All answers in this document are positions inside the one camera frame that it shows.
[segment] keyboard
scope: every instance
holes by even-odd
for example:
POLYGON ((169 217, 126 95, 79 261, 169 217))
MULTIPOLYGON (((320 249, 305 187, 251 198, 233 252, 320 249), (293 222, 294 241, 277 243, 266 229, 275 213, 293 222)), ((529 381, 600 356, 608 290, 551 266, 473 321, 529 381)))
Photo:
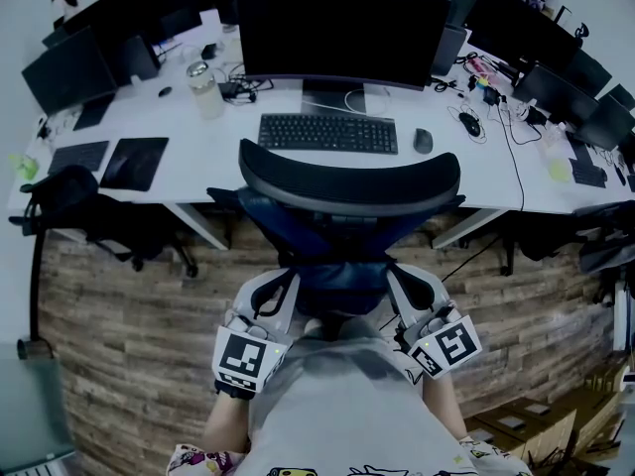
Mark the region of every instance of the keyboard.
POLYGON ((570 162, 573 167, 573 179, 575 183, 606 188, 604 186, 604 170, 602 168, 585 165, 574 159, 570 159, 570 162))
POLYGON ((49 175, 62 170, 66 166, 84 166, 89 171, 99 171, 101 161, 106 155, 108 141, 58 148, 53 154, 49 166, 49 175))
POLYGON ((395 122, 367 116, 264 114, 258 144, 283 150, 397 154, 395 122))

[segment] white desk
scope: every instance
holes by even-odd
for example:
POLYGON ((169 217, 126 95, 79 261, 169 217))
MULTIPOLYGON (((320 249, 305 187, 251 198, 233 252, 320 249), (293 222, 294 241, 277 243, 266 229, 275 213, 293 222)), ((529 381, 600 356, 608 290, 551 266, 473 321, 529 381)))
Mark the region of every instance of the white desk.
MULTIPOLYGON (((196 45, 217 40, 229 44, 232 37, 237 37, 237 33, 223 35, 217 18, 215 25, 210 26, 207 20, 203 27, 186 34, 187 44, 196 45)), ((471 46, 465 45, 463 53, 472 50, 471 46)), ((189 62, 180 62, 180 56, 179 49, 170 52, 157 78, 144 81, 140 86, 120 89, 98 126, 74 132, 70 130, 72 125, 68 125, 67 130, 55 137, 55 147, 110 140, 101 169, 95 174, 97 179, 101 179, 120 138, 169 137, 170 142, 148 192, 101 191, 122 201, 164 204, 211 245, 226 249, 225 239, 191 204, 210 202, 206 194, 208 187, 234 190, 245 184, 238 167, 240 140, 257 140, 263 113, 300 112, 302 83, 275 80, 276 89, 260 92, 255 104, 241 107, 227 104, 220 118, 204 121, 198 115, 186 84, 185 70, 189 62), (172 93, 159 98, 159 91, 166 86, 172 87, 172 93)), ((210 64, 221 66, 222 63, 223 56, 220 56, 210 64)), ((467 73, 457 65, 449 77, 452 76, 466 79, 467 73)), ((388 90, 391 101, 382 116, 395 119, 399 146, 397 156, 326 151, 277 153, 296 161, 348 168, 392 168, 426 161, 444 152, 454 153, 461 167, 459 193, 466 196, 463 206, 481 209, 437 238, 435 247, 460 238, 507 210, 520 209, 521 191, 503 129, 498 122, 487 119, 488 106, 482 102, 479 90, 470 95, 469 104, 484 122, 487 142, 483 145, 471 141, 462 124, 448 113, 448 106, 459 107, 463 102, 455 91, 448 89, 444 93, 436 93, 432 88, 423 92, 400 88, 388 90), (434 138, 433 152, 427 156, 415 152, 412 146, 418 127, 429 130, 434 138)), ((381 108, 385 97, 382 88, 366 86, 369 111, 374 107, 381 108)), ((495 108, 491 117, 498 118, 495 108)), ((533 130, 520 122, 515 124, 514 135, 520 142, 536 137, 533 130)), ((512 144, 512 149, 525 188, 525 209, 528 211, 568 213, 582 206, 632 198, 630 189, 622 187, 612 168, 607 169, 607 189, 575 183, 556 184, 542 165, 534 144, 524 147, 512 144)), ((49 149, 34 139, 27 154, 40 164, 38 175, 32 182, 43 179, 52 158, 49 149)), ((597 156, 594 159, 601 165, 598 160, 603 159, 597 156)), ((8 203, 10 212, 20 212, 27 205, 29 196, 19 191, 23 183, 18 178, 13 186, 8 203)))

